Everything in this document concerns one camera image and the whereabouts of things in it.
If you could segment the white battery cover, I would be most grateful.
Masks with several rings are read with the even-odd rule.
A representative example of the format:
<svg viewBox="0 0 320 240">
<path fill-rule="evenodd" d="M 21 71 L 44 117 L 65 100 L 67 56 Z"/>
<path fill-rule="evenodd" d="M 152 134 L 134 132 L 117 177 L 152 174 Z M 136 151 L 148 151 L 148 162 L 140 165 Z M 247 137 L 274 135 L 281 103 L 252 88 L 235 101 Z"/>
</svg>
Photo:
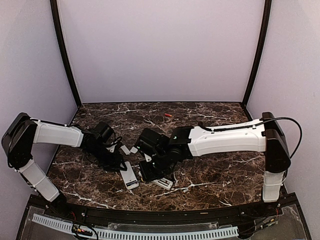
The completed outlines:
<svg viewBox="0 0 320 240">
<path fill-rule="evenodd" d="M 130 155 L 130 154 L 131 154 L 131 151 L 130 151 L 125 145 L 122 145 L 120 148 L 122 149 L 122 151 L 123 151 L 126 155 Z"/>
</svg>

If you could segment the white slim remote control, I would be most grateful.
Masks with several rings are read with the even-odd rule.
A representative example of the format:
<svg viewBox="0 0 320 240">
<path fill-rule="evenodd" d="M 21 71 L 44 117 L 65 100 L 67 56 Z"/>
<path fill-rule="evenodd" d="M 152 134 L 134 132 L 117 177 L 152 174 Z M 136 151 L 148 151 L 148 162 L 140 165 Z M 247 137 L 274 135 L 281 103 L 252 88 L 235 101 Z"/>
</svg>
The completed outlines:
<svg viewBox="0 0 320 240">
<path fill-rule="evenodd" d="M 165 190 L 170 190 L 173 186 L 173 182 L 166 179 L 166 178 L 153 180 L 152 183 L 165 189 Z"/>
</svg>

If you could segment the grey remote control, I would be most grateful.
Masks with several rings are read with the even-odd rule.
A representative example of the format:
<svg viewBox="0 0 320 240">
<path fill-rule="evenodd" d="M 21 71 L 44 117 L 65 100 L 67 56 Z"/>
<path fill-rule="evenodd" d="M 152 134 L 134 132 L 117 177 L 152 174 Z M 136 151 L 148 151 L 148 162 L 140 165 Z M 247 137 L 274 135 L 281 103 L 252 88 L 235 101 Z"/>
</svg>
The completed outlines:
<svg viewBox="0 0 320 240">
<path fill-rule="evenodd" d="M 122 180 L 125 184 L 125 187 L 128 190 L 135 189 L 139 186 L 139 182 L 136 178 L 136 175 L 132 169 L 131 164 L 128 161 L 125 161 L 124 164 L 125 164 L 125 166 L 123 166 L 120 169 L 120 174 L 121 174 Z"/>
</svg>

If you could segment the grey remote battery cover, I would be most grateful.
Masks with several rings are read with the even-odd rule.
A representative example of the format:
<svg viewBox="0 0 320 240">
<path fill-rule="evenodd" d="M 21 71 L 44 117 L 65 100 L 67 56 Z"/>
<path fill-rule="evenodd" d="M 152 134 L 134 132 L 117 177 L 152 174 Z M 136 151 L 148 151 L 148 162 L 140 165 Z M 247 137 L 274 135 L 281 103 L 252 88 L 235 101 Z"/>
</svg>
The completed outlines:
<svg viewBox="0 0 320 240">
<path fill-rule="evenodd" d="M 136 154 L 136 153 L 138 152 L 138 149 L 133 146 L 133 147 L 130 149 L 130 152 L 133 153 L 133 154 Z"/>
</svg>

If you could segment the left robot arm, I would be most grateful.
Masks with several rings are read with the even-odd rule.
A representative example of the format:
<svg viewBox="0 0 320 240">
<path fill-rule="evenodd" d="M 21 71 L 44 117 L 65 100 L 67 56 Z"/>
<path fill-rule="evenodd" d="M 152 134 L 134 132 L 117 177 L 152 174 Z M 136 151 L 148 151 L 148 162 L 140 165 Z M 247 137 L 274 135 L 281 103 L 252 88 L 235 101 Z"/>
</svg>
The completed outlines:
<svg viewBox="0 0 320 240">
<path fill-rule="evenodd" d="M 30 183 L 45 200 L 51 203 L 51 210 L 60 218 L 67 218 L 70 206 L 62 199 L 64 195 L 46 176 L 35 162 L 32 148 L 35 144 L 63 145 L 80 148 L 97 159 L 99 167 L 106 172 L 126 171 L 124 158 L 119 152 L 122 137 L 105 122 L 94 128 L 82 129 L 76 125 L 58 124 L 31 118 L 21 112 L 14 119 L 1 139 L 7 157 L 7 164 L 14 168 L 26 182 Z"/>
</svg>

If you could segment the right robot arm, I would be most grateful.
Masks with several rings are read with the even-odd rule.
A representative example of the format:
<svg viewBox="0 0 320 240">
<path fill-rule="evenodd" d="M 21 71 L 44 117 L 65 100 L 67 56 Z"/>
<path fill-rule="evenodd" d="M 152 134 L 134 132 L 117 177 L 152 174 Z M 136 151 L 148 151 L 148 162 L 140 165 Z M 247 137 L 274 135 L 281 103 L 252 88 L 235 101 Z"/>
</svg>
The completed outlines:
<svg viewBox="0 0 320 240">
<path fill-rule="evenodd" d="M 223 126 L 180 126 L 171 136 L 145 128 L 134 147 L 145 156 L 139 162 L 142 180 L 151 182 L 171 173 L 186 159 L 214 153 L 260 152 L 264 154 L 262 201 L 255 205 L 255 213 L 266 217 L 275 208 L 285 173 L 291 166 L 294 153 L 289 152 L 287 140 L 279 121 L 271 112 L 239 124 Z"/>
</svg>

